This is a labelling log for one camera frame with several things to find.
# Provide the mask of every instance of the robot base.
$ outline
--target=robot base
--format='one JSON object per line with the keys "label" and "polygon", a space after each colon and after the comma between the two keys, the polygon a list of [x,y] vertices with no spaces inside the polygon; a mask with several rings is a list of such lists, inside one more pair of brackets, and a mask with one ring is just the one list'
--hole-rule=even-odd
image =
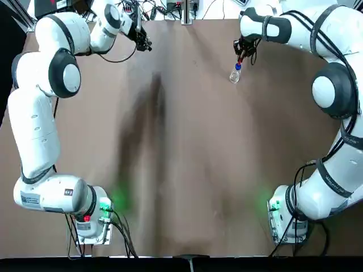
{"label": "robot base", "polygon": [[103,223],[100,219],[106,219],[110,222],[112,213],[102,211],[100,207],[106,204],[111,209],[112,204],[104,189],[99,186],[95,186],[94,189],[97,199],[90,221],[86,223],[76,221],[78,239],[82,245],[109,245],[111,243],[112,224]]}
{"label": "robot base", "polygon": [[[286,185],[276,189],[273,197],[267,201],[267,213],[270,233],[273,242],[277,245],[292,218],[286,206],[286,199],[292,199]],[[304,243],[307,234],[307,221],[297,220],[297,241],[299,244]],[[295,244],[295,219],[291,222],[286,234],[284,235],[281,244]]]}
{"label": "robot base", "polygon": [[78,235],[81,245],[109,245],[111,243],[112,224],[105,224],[102,233],[98,237],[87,238]]}

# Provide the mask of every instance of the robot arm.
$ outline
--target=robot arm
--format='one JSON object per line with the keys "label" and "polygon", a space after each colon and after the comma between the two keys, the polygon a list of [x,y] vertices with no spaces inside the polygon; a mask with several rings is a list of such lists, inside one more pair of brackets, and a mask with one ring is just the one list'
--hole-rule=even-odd
{"label": "robot arm", "polygon": [[[239,60],[251,55],[248,49],[257,39],[286,44],[324,58],[328,63],[313,78],[312,95],[323,112],[342,121],[330,150],[333,155],[314,160],[315,172],[302,182],[302,186],[296,185],[297,205],[293,185],[279,186],[267,203],[275,243],[281,239],[283,243],[294,243],[295,228],[299,241],[306,238],[308,218],[324,219],[363,198],[363,120],[358,105],[363,88],[359,64],[363,60],[363,14],[338,5],[312,7],[300,14],[281,12],[279,6],[260,6],[241,12],[242,37],[235,41]],[[304,15],[310,18],[314,27]],[[341,55],[322,43],[328,44],[327,39],[318,34],[319,29]],[[336,148],[338,141],[343,143],[340,148]],[[295,212],[298,213],[297,222],[292,221]]]}
{"label": "robot arm", "polygon": [[8,102],[22,163],[14,187],[15,202],[26,209],[72,214],[85,244],[109,243],[112,203],[101,187],[54,171],[60,140],[52,97],[76,95],[81,72],[75,55],[108,52],[119,31],[135,41],[137,49],[151,50],[146,32],[130,22],[127,14],[119,14],[116,6],[107,3],[96,7],[98,21],[91,33],[86,21],[73,12],[48,15],[37,22],[39,52],[23,53],[14,59],[11,69],[16,90]]}

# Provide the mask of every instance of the brown table surface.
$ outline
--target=brown table surface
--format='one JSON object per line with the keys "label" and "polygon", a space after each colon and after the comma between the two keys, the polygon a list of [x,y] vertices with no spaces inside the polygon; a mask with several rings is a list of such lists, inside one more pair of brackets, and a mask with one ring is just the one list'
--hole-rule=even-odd
{"label": "brown table surface", "polygon": [[[182,253],[213,256],[269,254],[265,202],[280,184],[291,184],[305,161],[323,156],[339,124],[311,96],[322,60],[262,42],[255,66],[248,61],[238,84],[236,20],[146,22],[152,52],[125,63],[78,57],[82,88],[60,100],[59,173],[83,177],[112,195],[127,177],[126,212],[139,255]],[[121,59],[133,43],[119,36],[109,59]],[[24,50],[36,50],[29,35]],[[20,160],[9,117],[0,130],[2,197],[0,257],[65,256],[63,215],[28,211],[12,198]],[[363,252],[362,205],[329,218],[329,254]],[[303,254],[324,243],[316,227]],[[112,245],[94,255],[124,254],[114,231]],[[285,246],[280,254],[291,254]]]}

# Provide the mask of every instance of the plastic bottle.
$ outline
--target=plastic bottle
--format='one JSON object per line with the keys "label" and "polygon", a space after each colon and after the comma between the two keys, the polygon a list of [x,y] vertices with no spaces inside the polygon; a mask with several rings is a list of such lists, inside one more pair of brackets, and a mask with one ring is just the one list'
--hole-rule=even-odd
{"label": "plastic bottle", "polygon": [[236,66],[233,68],[231,75],[229,76],[229,79],[234,84],[236,84],[239,80],[241,67],[242,67],[241,64],[236,63]]}

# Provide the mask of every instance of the sticker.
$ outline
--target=sticker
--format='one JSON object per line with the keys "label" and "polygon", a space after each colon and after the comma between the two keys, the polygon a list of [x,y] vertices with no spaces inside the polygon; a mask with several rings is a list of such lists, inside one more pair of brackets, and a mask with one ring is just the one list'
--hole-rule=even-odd
{"label": "sticker", "polygon": [[73,189],[64,189],[64,195],[65,196],[72,196],[73,195]]}
{"label": "sticker", "polygon": [[61,9],[63,7],[67,6],[67,0],[62,0],[57,2],[57,9]]}
{"label": "sticker", "polygon": [[348,200],[345,200],[338,208],[332,208],[330,210],[329,216],[335,215],[341,211],[343,211],[348,205]]}
{"label": "sticker", "polygon": [[20,196],[22,198],[22,204],[25,207],[40,209],[40,195],[39,194],[29,194],[20,191]]}
{"label": "sticker", "polygon": [[77,230],[79,231],[89,231],[91,229],[91,223],[77,223]]}
{"label": "sticker", "polygon": [[[306,228],[306,224],[307,222],[301,222],[301,223],[297,223],[297,229],[298,230],[302,230]],[[295,229],[295,221],[293,221],[293,226],[292,226],[293,230]]]}
{"label": "sticker", "polygon": [[63,209],[62,208],[52,208],[52,207],[43,207],[43,209],[45,211],[49,211],[51,213],[62,213],[63,212]]}

